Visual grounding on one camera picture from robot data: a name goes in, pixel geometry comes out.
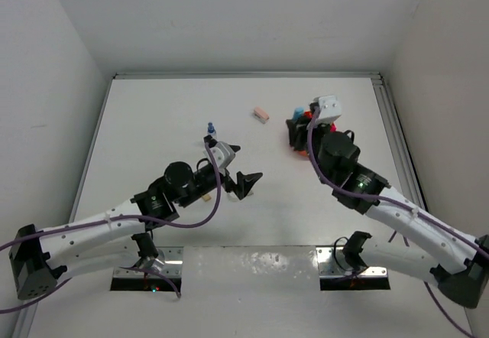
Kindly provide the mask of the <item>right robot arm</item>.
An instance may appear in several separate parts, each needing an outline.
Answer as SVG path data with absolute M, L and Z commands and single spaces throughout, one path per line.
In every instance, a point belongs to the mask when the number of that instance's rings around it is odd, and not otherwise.
M 310 128 L 310 122 L 307 116 L 286 121 L 290 147 L 310 156 L 319 179 L 341 205 L 389 226 L 415 245 L 390 247 L 356 231 L 342 249 L 347 266 L 358 271 L 378 263 L 436 286 L 462 307 L 476 308 L 488 283 L 488 237 L 452 228 L 359 164 L 354 132 L 334 131 L 330 124 Z

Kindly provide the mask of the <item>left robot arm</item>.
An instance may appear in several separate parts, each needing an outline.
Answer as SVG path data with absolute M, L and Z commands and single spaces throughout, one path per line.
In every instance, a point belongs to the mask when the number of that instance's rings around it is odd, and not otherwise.
M 184 161 L 172 162 L 145 191 L 105 212 L 61 226 L 21 227 L 4 247 L 18 300 L 39 301 L 78 275 L 106 268 L 140 268 L 158 275 L 162 256 L 151 237 L 154 229 L 183 228 L 177 209 L 211 191 L 243 200 L 262 178 L 261 172 L 231 177 L 228 166 L 239 149 L 212 141 L 196 170 Z

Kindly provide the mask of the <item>light blue marker cap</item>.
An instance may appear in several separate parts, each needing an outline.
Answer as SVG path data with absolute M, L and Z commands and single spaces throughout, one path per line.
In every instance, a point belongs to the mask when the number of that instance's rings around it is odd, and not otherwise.
M 297 120 L 299 119 L 305 112 L 305 109 L 303 107 L 297 107 L 294 109 L 292 120 Z

